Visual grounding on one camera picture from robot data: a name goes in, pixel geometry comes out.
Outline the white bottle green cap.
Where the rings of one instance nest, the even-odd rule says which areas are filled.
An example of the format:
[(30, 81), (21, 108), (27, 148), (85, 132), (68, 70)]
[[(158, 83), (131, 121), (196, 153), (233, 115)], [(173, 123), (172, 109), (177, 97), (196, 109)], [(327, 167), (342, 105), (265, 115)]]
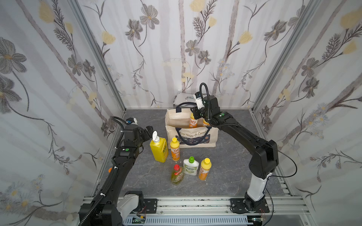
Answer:
[(187, 175), (196, 176), (199, 169), (199, 162), (193, 156), (183, 161), (183, 172)]

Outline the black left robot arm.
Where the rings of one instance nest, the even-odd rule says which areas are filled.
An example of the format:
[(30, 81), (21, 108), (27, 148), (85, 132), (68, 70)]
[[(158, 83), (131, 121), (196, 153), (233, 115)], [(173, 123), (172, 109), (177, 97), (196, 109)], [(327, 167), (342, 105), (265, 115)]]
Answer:
[(79, 211), (80, 226), (122, 226), (123, 220), (137, 209), (143, 208), (142, 192), (131, 192), (123, 201), (122, 210), (117, 209), (118, 199), (125, 179), (140, 154), (143, 143), (151, 140), (154, 129), (145, 129), (135, 118), (126, 121), (112, 116), (111, 120), (121, 127), (121, 136), (111, 158), (112, 169), (100, 191), (90, 203), (82, 204)]

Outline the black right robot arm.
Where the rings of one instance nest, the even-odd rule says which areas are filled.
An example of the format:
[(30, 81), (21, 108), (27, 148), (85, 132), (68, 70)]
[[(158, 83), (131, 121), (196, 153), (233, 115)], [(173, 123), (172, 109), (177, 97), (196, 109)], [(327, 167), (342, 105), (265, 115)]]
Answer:
[(269, 178), (279, 164), (277, 145), (252, 133), (228, 112), (222, 112), (214, 96), (201, 97), (194, 94), (196, 106), (191, 109), (195, 119), (203, 118), (207, 123), (229, 134), (252, 155), (249, 170), (252, 173), (249, 188), (243, 201), (243, 212), (256, 212), (263, 206)]

